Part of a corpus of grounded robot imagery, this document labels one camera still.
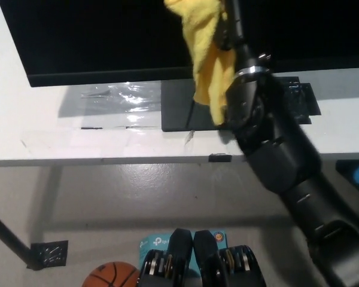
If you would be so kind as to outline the robot right hand white black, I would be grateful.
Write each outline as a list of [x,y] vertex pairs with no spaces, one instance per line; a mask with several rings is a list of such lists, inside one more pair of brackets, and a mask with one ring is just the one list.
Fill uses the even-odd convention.
[[220,50],[250,50],[244,28],[244,3],[241,0],[221,1],[220,17],[214,32],[214,42]]

